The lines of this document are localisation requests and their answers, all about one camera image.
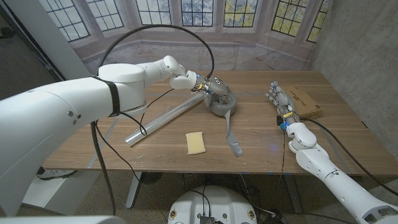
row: window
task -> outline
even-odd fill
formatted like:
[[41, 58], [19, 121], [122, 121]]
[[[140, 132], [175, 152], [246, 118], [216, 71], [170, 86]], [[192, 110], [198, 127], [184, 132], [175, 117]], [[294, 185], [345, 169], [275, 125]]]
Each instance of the window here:
[[224, 26], [252, 27], [256, 9], [257, 0], [226, 0]]
[[308, 0], [281, 0], [272, 30], [295, 37], [305, 14]]
[[213, 0], [181, 0], [183, 26], [213, 26]]
[[68, 42], [89, 35], [71, 0], [39, 1]]
[[122, 27], [114, 0], [86, 0], [102, 31]]
[[142, 25], [171, 25], [169, 0], [136, 0]]
[[325, 20], [326, 13], [328, 12], [330, 0], [323, 0], [321, 8], [319, 9], [317, 19], [313, 23], [311, 33], [308, 36], [308, 41], [317, 42], [319, 32], [321, 31], [321, 26]]

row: black strap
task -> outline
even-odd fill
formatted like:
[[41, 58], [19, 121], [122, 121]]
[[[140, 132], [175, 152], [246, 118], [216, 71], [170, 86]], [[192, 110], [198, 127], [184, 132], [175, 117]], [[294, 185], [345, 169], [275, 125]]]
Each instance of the black strap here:
[[110, 116], [118, 116], [120, 114], [120, 101], [119, 101], [119, 92], [118, 88], [116, 87], [116, 84], [113, 82], [102, 80], [99, 77], [93, 77], [93, 78], [105, 82], [108, 85], [109, 90], [111, 90], [112, 106], [113, 106], [113, 112], [111, 113]]

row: table top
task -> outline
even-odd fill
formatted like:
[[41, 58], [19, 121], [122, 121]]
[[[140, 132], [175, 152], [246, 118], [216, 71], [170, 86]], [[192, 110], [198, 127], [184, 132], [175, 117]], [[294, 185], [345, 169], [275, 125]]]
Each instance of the table top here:
[[[365, 127], [355, 112], [319, 72], [269, 72], [269, 71], [215, 71], [214, 77], [222, 79], [232, 89], [238, 104], [231, 116], [231, 127], [243, 150], [235, 157], [226, 142], [226, 120], [213, 114], [203, 102], [184, 112], [148, 137], [129, 147], [125, 138], [138, 125], [130, 119], [116, 121], [108, 142], [136, 171], [151, 172], [204, 172], [280, 174], [285, 154], [284, 173], [308, 174], [295, 160], [287, 143], [290, 138], [276, 125], [275, 106], [265, 97], [270, 84], [278, 81], [283, 86], [298, 85], [322, 108], [317, 119], [339, 138], [355, 158], [374, 175], [398, 175], [398, 163], [384, 149], [372, 132]], [[170, 89], [167, 82], [158, 83], [146, 90], [146, 100], [151, 102]], [[174, 90], [148, 108], [143, 125], [156, 119], [190, 97], [189, 90]], [[98, 123], [105, 135], [114, 124], [114, 118], [104, 118]], [[321, 145], [342, 171], [352, 175], [364, 172], [334, 142], [333, 138], [313, 123], [305, 122], [317, 136]], [[187, 155], [185, 134], [202, 131], [206, 152]], [[107, 169], [129, 170], [108, 146], [102, 148]], [[83, 170], [90, 167], [100, 170], [95, 156], [90, 125], [82, 127], [65, 141], [44, 163], [46, 169]]]

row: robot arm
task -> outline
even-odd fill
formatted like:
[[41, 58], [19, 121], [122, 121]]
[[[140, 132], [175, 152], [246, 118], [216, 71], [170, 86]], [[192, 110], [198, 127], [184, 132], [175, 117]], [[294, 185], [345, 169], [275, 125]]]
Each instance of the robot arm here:
[[[176, 89], [212, 82], [185, 73], [171, 56], [138, 65], [104, 65], [99, 77], [116, 85], [120, 110], [130, 116], [145, 112], [145, 88], [169, 77]], [[113, 102], [109, 86], [90, 77], [29, 90], [0, 101], [0, 108], [0, 206], [14, 216], [44, 160], [81, 127], [109, 116]]]
[[277, 82], [271, 84], [266, 96], [277, 107], [288, 137], [293, 138], [289, 148], [296, 154], [299, 166], [320, 179], [358, 223], [397, 222], [398, 207], [371, 195], [329, 160], [316, 136], [300, 122], [293, 101]]

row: aluminum tube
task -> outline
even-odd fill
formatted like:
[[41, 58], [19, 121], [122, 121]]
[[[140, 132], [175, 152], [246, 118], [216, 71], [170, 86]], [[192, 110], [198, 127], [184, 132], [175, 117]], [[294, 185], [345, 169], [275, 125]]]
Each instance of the aluminum tube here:
[[[205, 95], [204, 91], [200, 91], [200, 92], [193, 94], [193, 96], [189, 100], [183, 102], [182, 104], [178, 105], [177, 107], [170, 110], [166, 114], [163, 114], [162, 116], [158, 117], [157, 119], [155, 119], [152, 122], [150, 122], [149, 124], [147, 124], [145, 126], [145, 129], [147, 130], [147, 134], [153, 133], [156, 129], [167, 124], [169, 121], [171, 121], [178, 115], [182, 114], [184, 111], [188, 110], [192, 106], [195, 106], [197, 103], [201, 102], [204, 98], [204, 95]], [[132, 146], [135, 143], [137, 143], [138, 141], [140, 141], [141, 139], [143, 139], [144, 137], [145, 136], [143, 134], [141, 134], [140, 130], [137, 129], [135, 133], [133, 133], [132, 135], [130, 135], [129, 137], [127, 137], [124, 140], [126, 141], [126, 143], [129, 146]]]

